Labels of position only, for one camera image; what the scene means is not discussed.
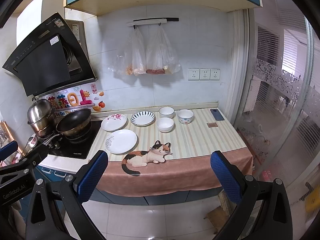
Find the tiled floor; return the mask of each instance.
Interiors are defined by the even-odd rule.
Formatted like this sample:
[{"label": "tiled floor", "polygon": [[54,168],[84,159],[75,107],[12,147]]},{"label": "tiled floor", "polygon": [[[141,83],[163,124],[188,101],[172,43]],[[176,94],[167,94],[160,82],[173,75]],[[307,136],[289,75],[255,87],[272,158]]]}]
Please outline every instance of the tiled floor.
[{"label": "tiled floor", "polygon": [[[89,200],[83,207],[107,240],[212,240],[206,214],[220,206],[218,196],[192,202],[159,205],[115,205]],[[80,239],[68,215],[65,224]]]}]

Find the kitchen counter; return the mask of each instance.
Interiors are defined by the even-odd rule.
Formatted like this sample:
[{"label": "kitchen counter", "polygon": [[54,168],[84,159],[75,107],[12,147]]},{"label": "kitchen counter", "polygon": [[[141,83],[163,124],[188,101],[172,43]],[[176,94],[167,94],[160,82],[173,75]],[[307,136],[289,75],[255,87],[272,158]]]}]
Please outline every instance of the kitchen counter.
[{"label": "kitchen counter", "polygon": [[[157,130],[155,122],[147,127],[137,127],[130,122],[132,114],[127,116],[127,123],[123,127],[134,131],[138,142],[133,150],[148,150],[156,140],[163,144],[171,143],[172,155],[165,155],[165,163],[148,163],[146,167],[133,168],[140,171],[140,176],[131,176],[121,168],[121,161],[126,154],[115,155],[108,152],[105,139],[110,132],[100,128],[88,157],[85,160],[71,159],[48,155],[40,165],[76,173],[79,168],[87,164],[98,150],[108,153],[109,164],[101,177],[97,189],[113,195],[140,197],[168,194],[176,191],[206,190],[220,187],[210,167],[210,155],[220,150],[226,158],[235,164],[243,174],[252,174],[253,157],[238,133],[225,118],[224,121],[215,121],[210,109],[193,109],[194,119],[188,124],[180,124],[175,114],[175,126],[169,133]],[[209,128],[207,123],[216,122],[218,127]]]}]

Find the bowl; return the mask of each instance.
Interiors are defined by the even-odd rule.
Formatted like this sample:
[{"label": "bowl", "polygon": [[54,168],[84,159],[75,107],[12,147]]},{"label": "bowl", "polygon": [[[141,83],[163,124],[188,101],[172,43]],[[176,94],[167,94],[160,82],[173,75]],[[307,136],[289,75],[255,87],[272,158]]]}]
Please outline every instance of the bowl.
[{"label": "bowl", "polygon": [[193,112],[188,109],[182,109],[177,112],[178,120],[182,124],[191,123]]},{"label": "bowl", "polygon": [[169,117],[163,117],[156,121],[156,125],[160,132],[170,132],[174,126],[174,122]]},{"label": "bowl", "polygon": [[172,107],[162,107],[159,110],[160,117],[172,118],[174,114],[174,109]]}]

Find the striped tablecloth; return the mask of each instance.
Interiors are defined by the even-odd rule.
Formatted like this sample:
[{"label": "striped tablecloth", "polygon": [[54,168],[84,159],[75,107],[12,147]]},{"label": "striped tablecloth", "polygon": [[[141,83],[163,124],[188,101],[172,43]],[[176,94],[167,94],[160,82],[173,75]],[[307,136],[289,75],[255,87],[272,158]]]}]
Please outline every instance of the striped tablecloth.
[{"label": "striped tablecloth", "polygon": [[[216,121],[210,112],[211,108],[192,109],[194,113],[193,121],[190,124],[180,124],[175,114],[173,118],[174,128],[169,133],[161,133],[155,122],[147,127],[137,127],[130,122],[132,114],[125,114],[128,121],[123,129],[134,131],[138,136],[135,147],[131,150],[148,150],[153,146],[156,140],[163,144],[171,143],[171,152],[173,155],[166,155],[166,160],[182,159],[210,155],[215,150],[228,152],[246,147],[231,123],[224,117],[224,121]],[[156,119],[159,118],[159,112],[154,113]],[[218,127],[209,128],[207,123],[216,122]],[[108,152],[105,147],[105,140],[110,132],[100,128],[90,153],[96,153],[98,150],[104,150],[108,153],[109,161],[122,161],[127,153],[115,155]]]}]

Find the drawer handle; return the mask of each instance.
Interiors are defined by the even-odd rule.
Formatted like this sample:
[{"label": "drawer handle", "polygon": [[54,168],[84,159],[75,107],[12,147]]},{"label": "drawer handle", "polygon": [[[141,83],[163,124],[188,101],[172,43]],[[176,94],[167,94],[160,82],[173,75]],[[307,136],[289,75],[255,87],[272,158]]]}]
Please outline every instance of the drawer handle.
[{"label": "drawer handle", "polygon": [[64,176],[63,176],[63,175],[59,175],[59,174],[57,174],[56,172],[57,172],[57,171],[55,171],[54,174],[55,174],[57,177],[60,177],[60,178],[65,178],[66,175],[67,175],[66,173],[64,174]]},{"label": "drawer handle", "polygon": [[41,171],[47,174],[51,174],[52,170],[48,169],[49,171],[44,170],[44,168],[42,167]]}]

